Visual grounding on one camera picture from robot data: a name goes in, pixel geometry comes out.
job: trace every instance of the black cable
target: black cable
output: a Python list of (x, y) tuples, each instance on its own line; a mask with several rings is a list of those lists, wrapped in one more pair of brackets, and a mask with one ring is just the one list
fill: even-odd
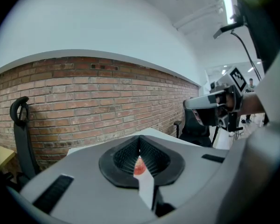
[(254, 71), (255, 71), (255, 74), (257, 76), (257, 79), (260, 81), (261, 80), (261, 76), (260, 76), (260, 74), (259, 74), (259, 72), (258, 72), (258, 70), (257, 70), (257, 68), (255, 66), (255, 64), (253, 63), (253, 61), (252, 61), (252, 59), (250, 57), (250, 54), (249, 54), (249, 52), (247, 50), (247, 47), (245, 46), (243, 40), (237, 34), (235, 34), (233, 31), (231, 32), (231, 34), (234, 35), (236, 38), (238, 38), (239, 41), (242, 43), (242, 45), (243, 45), (243, 47), (244, 47), (244, 49), (245, 49), (245, 51), (246, 51), (246, 53), (248, 55), (249, 61), (250, 61), (251, 65), (252, 65), (252, 67), (254, 68)]

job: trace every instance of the office chair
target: office chair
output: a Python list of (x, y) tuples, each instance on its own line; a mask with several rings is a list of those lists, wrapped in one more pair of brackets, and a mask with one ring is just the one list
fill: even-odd
[(210, 140), (210, 127), (202, 126), (198, 123), (192, 110), (184, 109), (185, 111), (185, 125), (182, 129), (182, 134), (179, 137), (180, 120), (173, 124), (176, 126), (176, 137), (189, 143), (193, 143), (202, 147), (213, 147), (217, 136), (218, 127), (216, 127), (213, 141)]
[[(17, 147), (17, 154), (20, 163), (22, 173), (18, 173), (16, 180), (17, 184), (22, 188), (29, 180), (40, 173), (39, 166), (36, 163), (33, 148), (30, 140), (30, 134), (28, 131), (29, 122), (29, 106), (26, 103), (29, 100), (24, 96), (16, 99), (10, 106), (9, 114), (14, 121), (14, 139)], [(21, 119), (23, 108), (26, 109), (26, 117)]]

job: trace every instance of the red object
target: red object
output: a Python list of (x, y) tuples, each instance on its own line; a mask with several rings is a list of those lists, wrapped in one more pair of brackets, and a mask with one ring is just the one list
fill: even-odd
[(139, 158), (136, 162), (134, 175), (141, 175), (146, 170), (146, 166), (141, 158)]

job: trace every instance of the brick wall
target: brick wall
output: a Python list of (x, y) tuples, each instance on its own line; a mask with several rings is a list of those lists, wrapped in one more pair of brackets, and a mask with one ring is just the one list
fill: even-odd
[(151, 127), (175, 135), (183, 100), (198, 87), (131, 63), (63, 57), (0, 74), (0, 145), (16, 150), (9, 107), (28, 96), (30, 135), (42, 169), (69, 148), (123, 137)]

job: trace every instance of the ceiling light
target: ceiling light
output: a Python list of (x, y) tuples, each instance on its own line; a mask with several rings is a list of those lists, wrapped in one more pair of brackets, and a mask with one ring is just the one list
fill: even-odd
[(225, 10), (226, 10), (226, 16), (227, 16), (227, 23), (233, 24), (233, 19), (230, 19), (233, 15), (233, 9), (232, 9), (232, 1), (231, 0), (224, 0)]

